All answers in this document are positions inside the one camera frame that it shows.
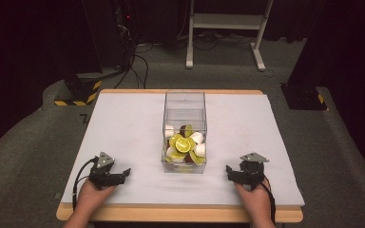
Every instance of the clear plastic container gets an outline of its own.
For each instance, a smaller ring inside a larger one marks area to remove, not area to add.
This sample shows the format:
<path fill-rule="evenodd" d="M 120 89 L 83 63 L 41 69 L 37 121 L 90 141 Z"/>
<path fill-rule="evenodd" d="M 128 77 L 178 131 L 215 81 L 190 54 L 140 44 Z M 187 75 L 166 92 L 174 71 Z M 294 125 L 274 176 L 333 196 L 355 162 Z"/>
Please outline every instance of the clear plastic container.
<path fill-rule="evenodd" d="M 202 174 L 206 166 L 203 92 L 165 93 L 162 164 L 166 173 Z"/>

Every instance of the white paper sheet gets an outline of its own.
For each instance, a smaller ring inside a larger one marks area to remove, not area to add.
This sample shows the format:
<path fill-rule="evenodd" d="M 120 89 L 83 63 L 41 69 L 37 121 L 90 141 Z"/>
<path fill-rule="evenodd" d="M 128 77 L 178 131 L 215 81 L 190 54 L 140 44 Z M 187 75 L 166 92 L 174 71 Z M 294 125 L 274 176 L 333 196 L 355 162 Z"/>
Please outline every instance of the white paper sheet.
<path fill-rule="evenodd" d="M 71 202 L 82 165 L 103 151 L 116 160 L 111 173 L 131 168 L 107 203 L 240 205 L 225 165 L 240 170 L 240 156 L 257 152 L 270 161 L 265 175 L 276 205 L 304 205 L 267 96 L 206 94 L 205 100 L 204 173 L 166 174 L 161 163 L 164 94 L 101 93 L 62 202 Z"/>

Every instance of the hand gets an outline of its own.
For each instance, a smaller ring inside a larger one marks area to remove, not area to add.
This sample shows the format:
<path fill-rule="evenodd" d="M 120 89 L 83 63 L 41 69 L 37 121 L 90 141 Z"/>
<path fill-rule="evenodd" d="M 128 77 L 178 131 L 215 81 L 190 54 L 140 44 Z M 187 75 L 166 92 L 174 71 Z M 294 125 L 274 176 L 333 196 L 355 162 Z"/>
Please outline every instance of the hand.
<path fill-rule="evenodd" d="M 77 208 L 83 208 L 93 214 L 115 190 L 116 186 L 109 186 L 106 189 L 99 190 L 93 182 L 86 180 L 82 185 L 78 196 Z"/>
<path fill-rule="evenodd" d="M 64 228 L 86 227 L 91 215 L 99 209 L 115 188 L 116 186 L 109 186 L 106 189 L 99 190 L 94 183 L 86 180 L 79 193 L 76 208 Z"/>
<path fill-rule="evenodd" d="M 267 188 L 270 187 L 267 179 L 264 179 L 262 183 Z M 247 191 L 240 183 L 235 182 L 234 185 L 254 226 L 257 228 L 275 227 L 271 220 L 271 203 L 266 190 L 260 184 L 252 191 Z"/>

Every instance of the wire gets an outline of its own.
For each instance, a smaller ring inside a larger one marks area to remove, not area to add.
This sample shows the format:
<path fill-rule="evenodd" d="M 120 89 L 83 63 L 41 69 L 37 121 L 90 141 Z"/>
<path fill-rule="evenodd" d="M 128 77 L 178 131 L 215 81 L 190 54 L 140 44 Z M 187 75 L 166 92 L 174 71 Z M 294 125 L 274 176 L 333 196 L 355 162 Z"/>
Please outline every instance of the wire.
<path fill-rule="evenodd" d="M 215 48 L 219 44 L 219 39 L 213 32 L 209 32 L 204 35 L 196 36 L 196 38 L 200 38 L 200 40 L 203 41 L 204 43 L 213 43 L 213 42 L 215 43 L 213 46 L 208 47 L 208 48 L 202 48 L 202 47 L 193 45 L 194 48 L 199 49 L 199 50 L 210 50 L 210 49 Z"/>
<path fill-rule="evenodd" d="M 88 178 L 88 176 L 84 176 L 84 177 L 82 177 L 82 178 L 78 179 L 78 183 L 79 183 L 81 180 L 86 179 L 86 178 Z"/>
<path fill-rule="evenodd" d="M 120 85 L 120 83 L 124 80 L 126 74 L 129 72 L 129 70 L 130 70 L 130 65 L 128 65 L 128 70 L 125 71 L 125 73 L 124 73 L 123 77 L 121 78 L 120 82 L 118 82 L 118 84 L 115 85 L 114 88 L 117 88 Z"/>
<path fill-rule="evenodd" d="M 144 46 L 149 46 L 150 45 L 150 48 L 148 50 L 144 50 L 144 51 L 136 51 L 136 53 L 145 53 L 145 52 L 148 52 L 150 51 L 151 49 L 153 49 L 154 47 L 154 44 L 152 42 L 150 43 L 147 43 L 147 44 L 140 44 L 138 45 L 138 47 L 144 47 Z"/>
<path fill-rule="evenodd" d="M 79 181 L 80 181 L 80 180 L 79 180 L 79 177 L 81 176 L 82 171 L 85 169 L 85 167 L 86 167 L 88 164 L 90 164 L 90 163 L 92 163 L 92 162 L 96 162 L 97 160 L 99 160 L 99 158 L 94 157 L 94 159 L 91 159 L 91 160 L 89 160 L 88 162 L 86 162 L 86 163 L 82 166 L 81 170 L 79 170 L 79 173 L 78 173 L 78 175 L 76 176 L 76 180 L 75 180 L 75 182 L 74 182 L 74 184 L 73 184 L 73 192 L 72 192 L 72 207 L 73 207 L 73 210 L 75 210 L 75 208 L 76 208 L 76 204 L 77 204 L 78 183 L 79 183 Z"/>
<path fill-rule="evenodd" d="M 179 34 L 177 35 L 177 39 L 179 39 L 180 35 L 183 33 L 183 28 L 185 27 L 185 20 L 186 20 L 186 14 L 188 12 L 188 0 L 185 1 L 185 14 L 182 21 L 182 29 L 180 30 Z"/>
<path fill-rule="evenodd" d="M 136 82 L 137 82 L 137 87 L 139 88 L 139 81 L 141 81 L 142 85 L 144 85 L 144 82 L 142 82 L 141 77 L 139 77 L 139 74 L 135 71 L 135 69 L 133 69 L 133 67 L 131 68 L 132 71 L 135 73 L 135 78 L 136 78 Z"/>
<path fill-rule="evenodd" d="M 142 59 L 144 61 L 144 63 L 146 64 L 146 73 L 144 74 L 144 81 L 143 81 L 144 88 L 146 88 L 147 72 L 149 71 L 149 64 L 147 63 L 147 60 L 144 57 L 142 57 L 140 55 L 135 55 L 135 57 Z"/>

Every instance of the black backdrop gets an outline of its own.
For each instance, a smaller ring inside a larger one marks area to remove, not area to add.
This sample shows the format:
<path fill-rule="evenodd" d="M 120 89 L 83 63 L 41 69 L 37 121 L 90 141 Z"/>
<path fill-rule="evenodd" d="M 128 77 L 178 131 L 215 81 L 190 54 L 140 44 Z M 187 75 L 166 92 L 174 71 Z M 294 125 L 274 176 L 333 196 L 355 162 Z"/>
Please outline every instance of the black backdrop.
<path fill-rule="evenodd" d="M 365 159 L 365 1 L 327 1 L 288 85 L 328 87 Z"/>
<path fill-rule="evenodd" d="M 151 4 L 151 11 L 141 12 L 138 24 L 145 20 L 145 16 L 150 16 L 150 13 L 157 13 L 157 20 L 163 20 L 163 23 L 169 27 L 171 25 L 171 32 L 163 35 L 156 33 L 158 30 L 155 29 L 144 30 L 144 24 L 139 24 L 141 33 L 148 37 L 153 35 L 155 39 L 168 37 L 168 42 L 175 42 L 176 34 L 183 25 L 187 0 L 159 0 L 158 3 L 154 0 L 131 1 Z M 317 17 L 321 1 L 276 0 L 265 31 L 265 38 L 277 40 L 279 37 L 290 37 L 290 40 L 294 41 L 307 37 Z M 68 3 L 78 1 L 57 2 L 68 6 Z M 227 10 L 226 13 L 263 11 L 265 4 L 263 0 L 197 0 L 196 3 L 198 3 L 196 6 L 198 11 Z M 141 6 L 137 10 L 145 10 L 142 8 L 144 4 L 137 4 L 137 6 Z M 42 28 L 45 27 L 48 11 L 43 0 L 0 1 L 0 138 L 11 127 L 41 106 L 42 93 L 47 86 L 64 79 L 42 37 L 44 36 Z M 155 19 L 156 17 L 149 18 L 147 22 L 155 24 Z M 161 29 L 162 26 L 159 24 L 155 25 L 158 25 L 157 29 L 167 30 Z M 145 34 L 149 30 L 156 32 Z M 62 30 L 62 32 L 73 34 L 80 31 Z"/>

